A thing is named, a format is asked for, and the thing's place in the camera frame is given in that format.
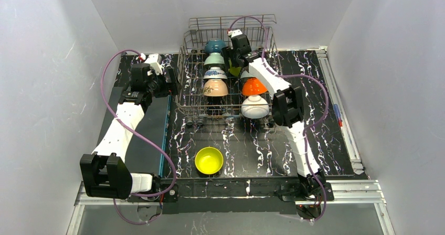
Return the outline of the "yellow rimmed bowl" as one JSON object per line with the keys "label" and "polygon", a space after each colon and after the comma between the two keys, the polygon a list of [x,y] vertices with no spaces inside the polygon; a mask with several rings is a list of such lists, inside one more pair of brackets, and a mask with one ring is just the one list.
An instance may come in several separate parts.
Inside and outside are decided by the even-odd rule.
{"label": "yellow rimmed bowl", "polygon": [[224,165],[224,156],[215,147],[204,147],[195,156],[195,168],[199,177],[212,177],[220,173]]}

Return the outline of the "tan interior dark bowl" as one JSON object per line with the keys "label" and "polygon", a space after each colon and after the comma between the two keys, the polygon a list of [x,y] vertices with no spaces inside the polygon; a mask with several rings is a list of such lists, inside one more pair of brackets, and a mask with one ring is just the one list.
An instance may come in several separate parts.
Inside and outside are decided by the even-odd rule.
{"label": "tan interior dark bowl", "polygon": [[221,53],[221,50],[226,46],[226,43],[222,39],[212,38],[208,42],[206,42],[204,46],[204,52],[206,54]]}

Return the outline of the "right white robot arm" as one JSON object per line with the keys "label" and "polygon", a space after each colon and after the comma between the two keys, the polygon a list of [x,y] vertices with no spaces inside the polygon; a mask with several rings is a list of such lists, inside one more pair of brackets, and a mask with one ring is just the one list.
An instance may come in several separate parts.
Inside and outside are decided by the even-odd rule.
{"label": "right white robot arm", "polygon": [[222,50],[225,62],[242,67],[267,88],[271,100],[271,113],[275,123],[285,133],[302,178],[319,179],[321,172],[304,134],[304,104],[302,88],[292,85],[272,70],[268,62],[251,48],[248,37],[239,29],[230,30],[230,47]]}

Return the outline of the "pale green shallow bowl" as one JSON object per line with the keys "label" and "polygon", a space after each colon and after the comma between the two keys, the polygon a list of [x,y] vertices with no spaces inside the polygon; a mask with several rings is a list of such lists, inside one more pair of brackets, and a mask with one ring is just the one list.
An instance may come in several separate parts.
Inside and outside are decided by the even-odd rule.
{"label": "pale green shallow bowl", "polygon": [[254,75],[250,74],[248,71],[243,71],[240,75],[241,80],[249,79],[249,78],[254,78]]}

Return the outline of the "blue floral bowl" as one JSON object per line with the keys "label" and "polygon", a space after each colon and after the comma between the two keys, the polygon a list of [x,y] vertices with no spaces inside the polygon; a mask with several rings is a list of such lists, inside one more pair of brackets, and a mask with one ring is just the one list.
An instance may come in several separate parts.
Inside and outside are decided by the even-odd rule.
{"label": "blue floral bowl", "polygon": [[220,67],[210,67],[204,74],[204,80],[222,79],[226,80],[227,75]]}

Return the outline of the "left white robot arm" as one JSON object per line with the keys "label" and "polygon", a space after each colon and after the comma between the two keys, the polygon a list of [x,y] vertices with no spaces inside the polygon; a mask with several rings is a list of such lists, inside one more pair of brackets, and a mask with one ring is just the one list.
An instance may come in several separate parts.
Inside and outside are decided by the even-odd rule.
{"label": "left white robot arm", "polygon": [[153,193],[153,174],[132,173],[125,157],[135,129],[153,98],[176,95],[180,83],[172,67],[137,63],[122,90],[113,120],[98,146],[80,159],[84,188],[89,197],[127,199]]}

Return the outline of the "white ribbed bowl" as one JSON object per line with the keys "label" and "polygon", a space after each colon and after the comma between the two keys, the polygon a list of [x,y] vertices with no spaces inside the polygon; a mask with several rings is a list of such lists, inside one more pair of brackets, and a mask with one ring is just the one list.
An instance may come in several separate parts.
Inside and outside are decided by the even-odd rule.
{"label": "white ribbed bowl", "polygon": [[243,101],[241,114],[250,119],[263,118],[269,114],[269,105],[263,97],[251,95]]}

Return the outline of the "white square bowl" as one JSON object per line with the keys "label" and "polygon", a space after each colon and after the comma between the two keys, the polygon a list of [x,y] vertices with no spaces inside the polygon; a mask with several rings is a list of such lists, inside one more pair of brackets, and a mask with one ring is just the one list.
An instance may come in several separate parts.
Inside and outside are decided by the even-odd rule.
{"label": "white square bowl", "polygon": [[233,77],[238,77],[241,73],[242,67],[229,66],[229,74]]}

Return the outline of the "orange striped bowl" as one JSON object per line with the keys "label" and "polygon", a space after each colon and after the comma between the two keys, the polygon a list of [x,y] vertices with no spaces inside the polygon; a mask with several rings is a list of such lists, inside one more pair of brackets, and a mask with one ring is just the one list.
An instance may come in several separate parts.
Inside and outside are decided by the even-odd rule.
{"label": "orange striped bowl", "polygon": [[268,89],[258,78],[249,78],[242,87],[244,96],[260,95],[266,93]]}

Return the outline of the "cream white round bowl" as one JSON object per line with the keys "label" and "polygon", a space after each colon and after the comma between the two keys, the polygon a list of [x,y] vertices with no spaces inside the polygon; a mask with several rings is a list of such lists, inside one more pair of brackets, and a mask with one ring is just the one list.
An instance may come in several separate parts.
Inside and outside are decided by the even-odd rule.
{"label": "cream white round bowl", "polygon": [[228,88],[222,79],[210,79],[204,84],[203,95],[207,97],[223,97],[228,95]]}

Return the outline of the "green celadon bowl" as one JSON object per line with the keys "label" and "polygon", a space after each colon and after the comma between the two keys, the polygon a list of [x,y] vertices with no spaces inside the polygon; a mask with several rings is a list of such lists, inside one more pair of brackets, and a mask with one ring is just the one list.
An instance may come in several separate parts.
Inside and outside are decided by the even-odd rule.
{"label": "green celadon bowl", "polygon": [[204,65],[224,65],[225,61],[223,56],[218,52],[212,52],[209,54],[209,56],[206,58]]}

